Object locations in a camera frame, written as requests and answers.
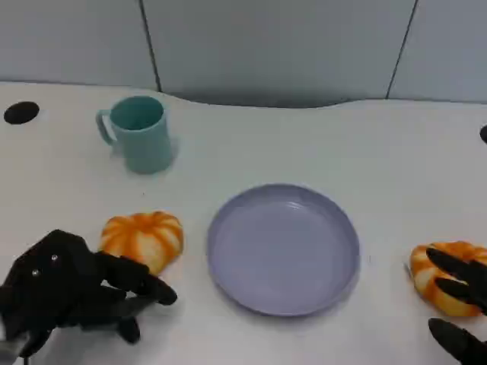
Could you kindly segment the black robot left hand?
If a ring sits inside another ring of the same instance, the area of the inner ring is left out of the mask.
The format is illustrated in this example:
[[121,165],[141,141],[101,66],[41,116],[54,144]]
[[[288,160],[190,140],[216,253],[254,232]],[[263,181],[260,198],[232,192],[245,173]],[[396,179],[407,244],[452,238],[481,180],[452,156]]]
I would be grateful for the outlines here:
[[27,340],[28,358],[53,330],[114,330],[129,344],[141,337],[137,315],[177,301],[172,287],[147,265],[88,248],[81,236],[53,230],[15,259],[1,285],[1,321],[7,343]]

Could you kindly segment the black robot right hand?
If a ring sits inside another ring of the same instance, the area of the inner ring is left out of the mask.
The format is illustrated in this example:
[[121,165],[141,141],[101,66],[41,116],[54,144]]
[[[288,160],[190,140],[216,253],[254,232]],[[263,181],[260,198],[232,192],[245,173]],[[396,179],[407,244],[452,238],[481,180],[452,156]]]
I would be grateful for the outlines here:
[[[464,262],[438,249],[428,248],[428,258],[453,279],[438,278],[437,286],[453,298],[475,306],[486,314],[486,265],[479,261]],[[428,320],[436,342],[460,364],[486,363],[486,343],[466,329],[439,318]]]

